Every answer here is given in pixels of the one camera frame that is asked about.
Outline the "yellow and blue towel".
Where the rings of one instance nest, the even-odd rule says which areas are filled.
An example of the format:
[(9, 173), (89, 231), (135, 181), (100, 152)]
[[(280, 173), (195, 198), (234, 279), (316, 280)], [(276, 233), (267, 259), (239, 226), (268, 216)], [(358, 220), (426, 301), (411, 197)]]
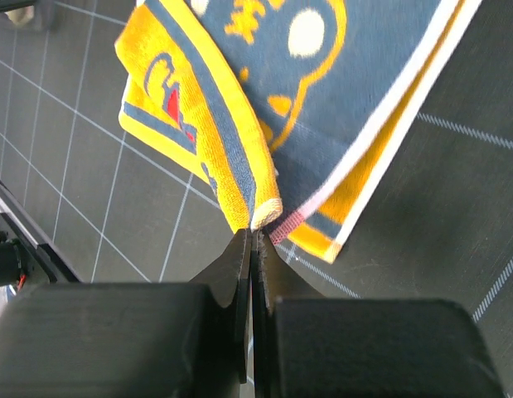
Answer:
[(332, 263), (477, 1), (140, 1), (121, 127), (206, 182), (233, 231)]

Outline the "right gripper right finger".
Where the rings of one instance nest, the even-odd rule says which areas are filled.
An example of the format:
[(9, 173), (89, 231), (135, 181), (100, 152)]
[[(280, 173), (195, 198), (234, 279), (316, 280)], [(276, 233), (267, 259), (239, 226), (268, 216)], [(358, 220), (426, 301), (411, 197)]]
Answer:
[(251, 253), (258, 397), (501, 397), (471, 316), (445, 299), (327, 298), (262, 232)]

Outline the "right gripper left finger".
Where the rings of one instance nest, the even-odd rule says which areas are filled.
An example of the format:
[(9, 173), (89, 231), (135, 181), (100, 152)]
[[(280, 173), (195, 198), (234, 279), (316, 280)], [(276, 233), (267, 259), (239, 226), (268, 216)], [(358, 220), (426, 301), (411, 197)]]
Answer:
[(0, 397), (236, 397), (251, 238), (187, 282), (22, 279), (0, 315)]

